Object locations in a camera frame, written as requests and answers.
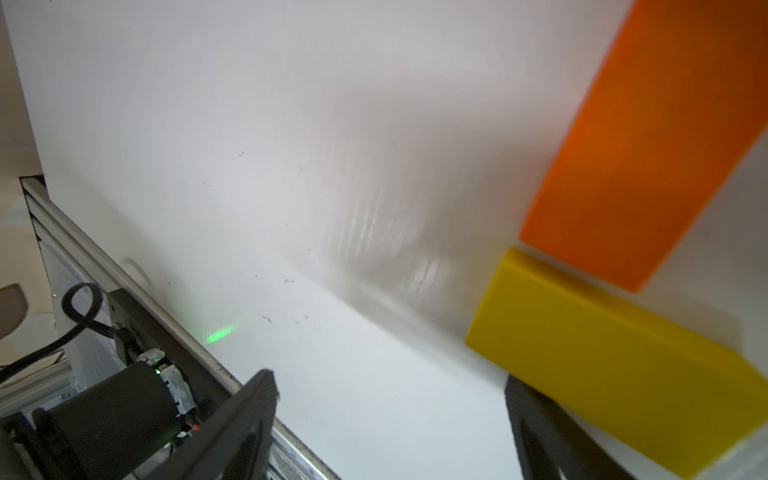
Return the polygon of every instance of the white table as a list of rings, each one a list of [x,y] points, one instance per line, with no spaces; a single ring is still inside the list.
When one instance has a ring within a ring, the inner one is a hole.
[[[54,202],[342,478],[519,478],[473,313],[628,0],[3,0]],[[768,141],[631,301],[768,372]],[[639,478],[674,478],[588,427]]]

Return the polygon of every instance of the orange block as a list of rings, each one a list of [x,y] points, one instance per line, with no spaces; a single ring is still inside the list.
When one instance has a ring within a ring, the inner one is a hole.
[[[638,0],[520,238],[637,291],[766,123],[767,0]]]

